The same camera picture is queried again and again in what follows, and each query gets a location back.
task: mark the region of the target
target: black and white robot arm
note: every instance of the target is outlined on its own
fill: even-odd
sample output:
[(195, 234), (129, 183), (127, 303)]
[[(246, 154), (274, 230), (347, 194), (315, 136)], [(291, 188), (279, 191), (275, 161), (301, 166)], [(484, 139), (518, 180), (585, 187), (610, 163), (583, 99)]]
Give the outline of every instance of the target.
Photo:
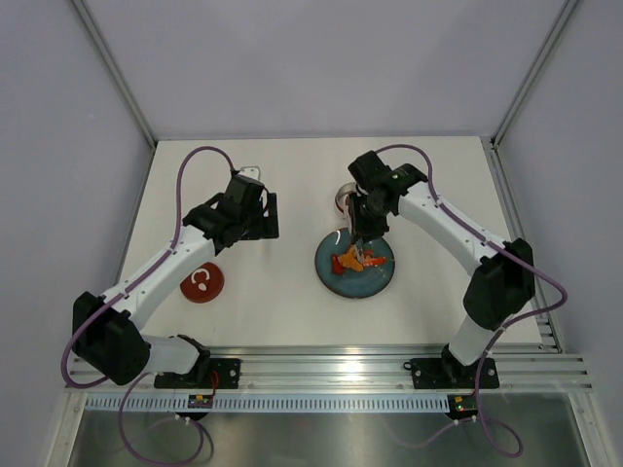
[[(159, 338), (142, 336), (140, 331), (185, 277), (224, 248), (239, 240), (278, 237), (276, 194), (268, 193), (259, 173), (258, 167), (234, 173), (224, 194), (189, 211), (174, 246), (168, 243), (131, 277), (99, 297), (88, 292), (79, 297), (74, 304), (74, 332), (103, 305), (123, 296), (83, 332), (74, 352), (117, 384), (142, 373), (173, 373), (186, 376), (189, 385), (192, 379), (199, 383), (205, 377), (209, 350), (185, 336)], [(150, 269), (138, 286), (128, 289)]]
[(383, 236), (391, 212), (421, 227), (463, 266), (471, 282), (463, 298), (467, 315), (444, 348), (447, 373), (460, 372), (478, 360), (502, 322), (518, 312), (534, 295), (533, 275), (500, 255), (452, 219), (440, 203), (487, 241), (532, 265), (530, 246), (521, 238), (509, 242), (469, 219), (443, 197), (430, 191), (427, 177), (410, 164), (392, 170), (375, 152), (360, 156), (349, 167), (357, 192), (348, 199), (351, 241), (354, 244)]

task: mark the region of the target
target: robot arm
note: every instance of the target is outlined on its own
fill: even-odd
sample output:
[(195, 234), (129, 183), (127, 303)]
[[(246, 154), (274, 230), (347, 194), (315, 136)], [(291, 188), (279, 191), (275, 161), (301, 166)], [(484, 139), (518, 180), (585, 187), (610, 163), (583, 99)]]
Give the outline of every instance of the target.
[(504, 245), (506, 250), (532, 264), (530, 246), (521, 238), (506, 242), (445, 199), (436, 201), (426, 183), (427, 177), (410, 164), (391, 170), (371, 151), (357, 158), (348, 170), (358, 187), (348, 200), (354, 244), (383, 236), (389, 230), (386, 215), (391, 212), (424, 229), (452, 253), (471, 277), (463, 298), (467, 316), (442, 357), (447, 360), (448, 373), (472, 365), (501, 323), (533, 297), (534, 278), (460, 226), (439, 204), (444, 203), (488, 241)]
[[(165, 246), (100, 297), (89, 292), (79, 297), (74, 304), (74, 332), (103, 305), (112, 306), (76, 341), (74, 352), (117, 384), (126, 384), (142, 373), (174, 373), (188, 381), (201, 381), (209, 350), (185, 336), (141, 336), (140, 330), (186, 276), (224, 248), (239, 240), (278, 237), (276, 194), (268, 193), (263, 207), (261, 196), (266, 189), (257, 176), (257, 167), (235, 173), (224, 194), (191, 209), (174, 246)], [(163, 260), (167, 250), (170, 254)], [(129, 289), (148, 271), (151, 273), (138, 286)]]

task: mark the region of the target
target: wall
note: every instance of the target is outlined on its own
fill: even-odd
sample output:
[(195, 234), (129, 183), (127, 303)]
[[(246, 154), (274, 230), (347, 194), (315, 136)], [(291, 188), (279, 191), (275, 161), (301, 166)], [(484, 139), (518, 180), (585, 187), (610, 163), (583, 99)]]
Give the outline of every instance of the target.
[(160, 139), (491, 135), (563, 0), (87, 2)]
[(581, 5), (502, 155), (535, 257), (568, 287), (563, 338), (585, 355), (623, 457), (622, 22), (620, 0)]
[(111, 284), (150, 156), (61, 0), (3, 0), (0, 465), (47, 449), (71, 307)]

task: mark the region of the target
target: red lid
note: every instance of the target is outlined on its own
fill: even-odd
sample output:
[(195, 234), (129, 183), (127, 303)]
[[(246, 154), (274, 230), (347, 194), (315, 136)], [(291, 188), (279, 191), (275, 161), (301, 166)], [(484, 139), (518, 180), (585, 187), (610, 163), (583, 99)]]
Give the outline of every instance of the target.
[(205, 263), (179, 284), (179, 288), (190, 302), (205, 304), (215, 299), (223, 290), (223, 271), (214, 263)]

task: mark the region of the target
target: mounting plate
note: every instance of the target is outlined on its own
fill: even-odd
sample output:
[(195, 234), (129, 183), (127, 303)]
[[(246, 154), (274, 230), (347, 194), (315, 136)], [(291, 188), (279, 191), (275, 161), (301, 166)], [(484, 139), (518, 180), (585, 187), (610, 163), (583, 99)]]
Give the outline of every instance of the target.
[[(207, 364), (207, 374), (216, 372), (219, 377), (219, 389), (238, 389), (240, 379), (240, 360), (238, 358), (210, 358)], [(206, 377), (199, 384), (189, 385), (181, 375), (165, 373), (154, 379), (157, 389), (211, 389), (212, 381)]]
[[(412, 358), (402, 364), (402, 368), (411, 372), (415, 389), (473, 389), (476, 383), (477, 363), (464, 367), (464, 374), (452, 382), (441, 366), (441, 358)], [(480, 375), (481, 389), (498, 389), (499, 379), (493, 358), (485, 359)]]

